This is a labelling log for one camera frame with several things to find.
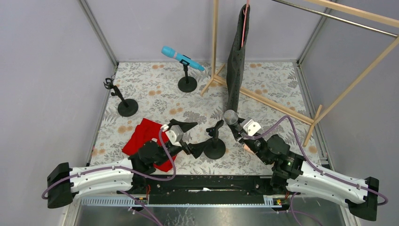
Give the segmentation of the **pink beige microphone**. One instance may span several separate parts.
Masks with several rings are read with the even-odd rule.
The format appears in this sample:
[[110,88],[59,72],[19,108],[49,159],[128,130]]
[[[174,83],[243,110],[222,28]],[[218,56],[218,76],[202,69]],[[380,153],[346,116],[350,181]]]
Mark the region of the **pink beige microphone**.
[[256,154],[256,151],[253,151],[247,144],[243,145],[243,149],[251,154]]

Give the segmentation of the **black mic stand front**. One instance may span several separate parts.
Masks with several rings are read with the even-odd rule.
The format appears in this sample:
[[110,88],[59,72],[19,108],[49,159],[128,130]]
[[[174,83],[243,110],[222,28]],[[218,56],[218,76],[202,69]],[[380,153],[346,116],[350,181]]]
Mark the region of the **black mic stand front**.
[[219,120],[215,126],[206,129],[206,132],[211,138],[206,141],[203,152],[209,159],[217,160],[225,155],[225,143],[219,138],[219,129],[223,124],[224,121]]

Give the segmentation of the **black mic stand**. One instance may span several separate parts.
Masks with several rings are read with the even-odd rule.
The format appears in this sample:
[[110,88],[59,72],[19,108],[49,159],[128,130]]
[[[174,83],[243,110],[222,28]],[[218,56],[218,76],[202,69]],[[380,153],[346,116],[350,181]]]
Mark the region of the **black mic stand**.
[[217,160],[225,155],[225,143],[219,138],[219,129],[223,124],[224,121],[219,120],[215,126],[206,129],[206,132],[211,138],[206,141],[203,152],[209,159]]
[[138,111],[138,103],[134,99],[125,99],[119,88],[113,84],[112,78],[106,78],[103,84],[107,90],[111,91],[111,96],[118,97],[120,99],[120,103],[117,107],[117,111],[120,116],[130,117],[136,114]]

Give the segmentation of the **silver microphone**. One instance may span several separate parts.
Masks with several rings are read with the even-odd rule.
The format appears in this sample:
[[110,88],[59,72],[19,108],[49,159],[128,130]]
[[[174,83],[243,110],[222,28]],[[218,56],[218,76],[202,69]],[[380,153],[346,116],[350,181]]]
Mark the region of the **silver microphone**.
[[238,114],[234,110],[226,110],[224,113],[224,121],[227,123],[227,125],[230,127],[230,125],[234,126],[239,130],[239,132],[244,131],[244,129],[241,126],[241,123],[245,120],[243,118],[240,118]]

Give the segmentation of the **black mic stand moved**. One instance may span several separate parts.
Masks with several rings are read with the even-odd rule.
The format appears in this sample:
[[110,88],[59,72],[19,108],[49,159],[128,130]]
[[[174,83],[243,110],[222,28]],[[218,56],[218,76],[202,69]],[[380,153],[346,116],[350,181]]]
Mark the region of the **black mic stand moved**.
[[184,59],[181,59],[179,63],[183,65],[184,77],[179,80],[178,88],[184,93],[193,92],[197,88],[197,80],[188,75],[188,66],[190,63]]

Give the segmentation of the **blue microphone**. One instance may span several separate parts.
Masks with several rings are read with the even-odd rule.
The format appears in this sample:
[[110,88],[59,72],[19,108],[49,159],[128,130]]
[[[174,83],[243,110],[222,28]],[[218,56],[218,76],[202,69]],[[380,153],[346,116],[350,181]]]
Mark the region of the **blue microphone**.
[[189,57],[187,57],[185,55],[182,55],[182,54],[176,52],[171,47],[163,46],[162,50],[161,50],[161,53],[163,55],[169,57],[169,58],[175,59],[178,62],[180,62],[182,64],[185,64],[187,66],[190,66],[190,67],[192,67],[192,68],[194,68],[196,70],[199,70],[199,71],[204,71],[205,70],[205,68],[201,64],[199,64],[198,62],[190,59]]

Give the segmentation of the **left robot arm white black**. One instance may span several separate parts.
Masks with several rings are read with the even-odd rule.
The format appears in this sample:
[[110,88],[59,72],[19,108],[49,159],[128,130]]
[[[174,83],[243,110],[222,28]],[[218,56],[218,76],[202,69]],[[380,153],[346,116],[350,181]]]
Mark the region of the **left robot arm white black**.
[[147,129],[140,129],[147,141],[133,155],[112,163],[85,167],[60,163],[48,175],[47,188],[41,197],[49,209],[55,209],[89,194],[128,191],[144,178],[173,180],[176,177],[174,156],[181,151],[194,158],[202,154],[204,142],[188,144],[183,140],[184,134],[197,125],[197,122],[171,119],[151,134]]

